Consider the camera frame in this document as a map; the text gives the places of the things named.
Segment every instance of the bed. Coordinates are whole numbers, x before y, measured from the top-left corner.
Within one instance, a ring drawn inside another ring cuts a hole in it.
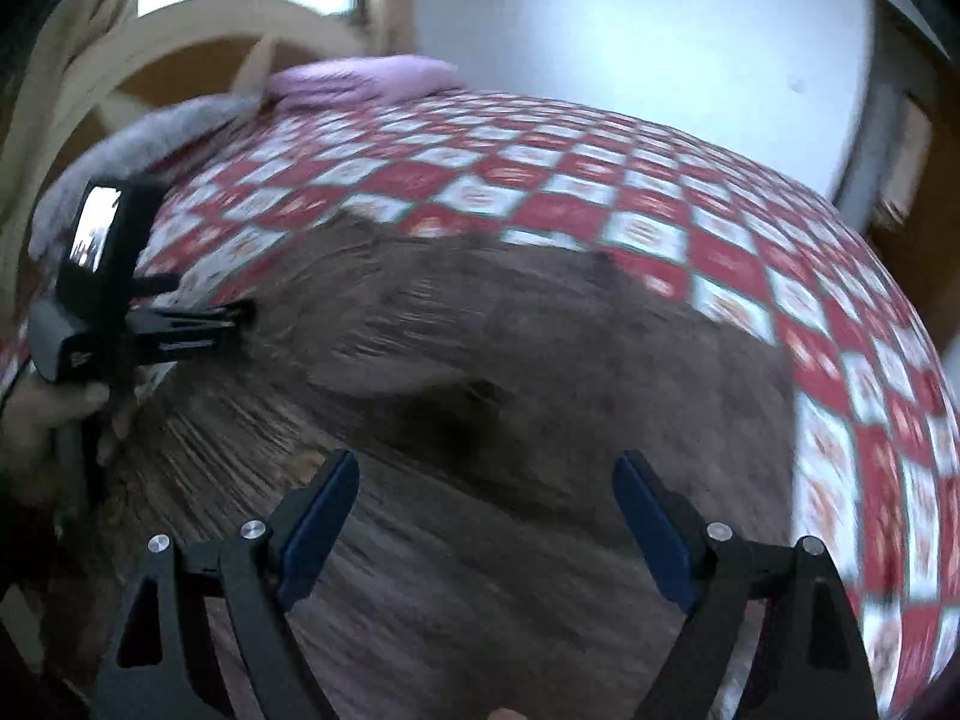
[[[348,210],[407,236],[480,231],[603,251],[652,292],[788,348],[793,538],[814,533],[829,546],[880,708],[909,707],[952,656],[952,396],[916,312],[809,189],[665,125],[496,92],[266,107],[229,138],[188,143],[162,170],[174,185],[141,265],[182,280],[161,304],[251,293],[280,252]],[[21,330],[0,353],[5,386],[24,354]]]

